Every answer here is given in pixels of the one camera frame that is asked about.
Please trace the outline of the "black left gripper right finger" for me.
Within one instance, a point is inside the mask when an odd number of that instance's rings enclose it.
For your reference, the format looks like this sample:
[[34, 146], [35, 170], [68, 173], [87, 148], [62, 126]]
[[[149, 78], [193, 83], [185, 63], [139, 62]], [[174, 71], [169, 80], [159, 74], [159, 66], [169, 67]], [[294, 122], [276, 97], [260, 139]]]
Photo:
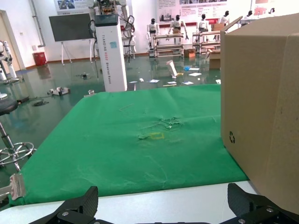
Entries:
[[224, 224], [299, 224], [298, 214], [284, 210], [265, 196], [228, 184], [228, 206], [236, 217]]

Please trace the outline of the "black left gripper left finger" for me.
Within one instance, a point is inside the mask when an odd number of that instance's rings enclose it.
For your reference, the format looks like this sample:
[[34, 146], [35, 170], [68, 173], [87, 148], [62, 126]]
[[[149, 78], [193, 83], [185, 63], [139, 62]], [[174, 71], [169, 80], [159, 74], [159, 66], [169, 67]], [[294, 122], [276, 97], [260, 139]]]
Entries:
[[98, 188], [92, 186], [80, 197], [64, 201], [54, 212], [33, 224], [94, 224], [98, 207]]

